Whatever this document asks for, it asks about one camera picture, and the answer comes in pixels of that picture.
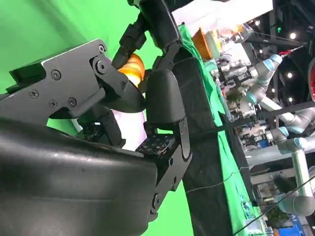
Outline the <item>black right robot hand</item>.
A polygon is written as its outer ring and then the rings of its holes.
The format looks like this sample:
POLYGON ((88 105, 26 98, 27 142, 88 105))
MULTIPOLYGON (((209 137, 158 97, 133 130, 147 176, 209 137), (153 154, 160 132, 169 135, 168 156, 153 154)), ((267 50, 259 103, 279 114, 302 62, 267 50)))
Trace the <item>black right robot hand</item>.
POLYGON ((190 164, 164 0, 139 9, 113 59, 95 39, 11 71, 0 96, 0 233, 139 236, 190 164))

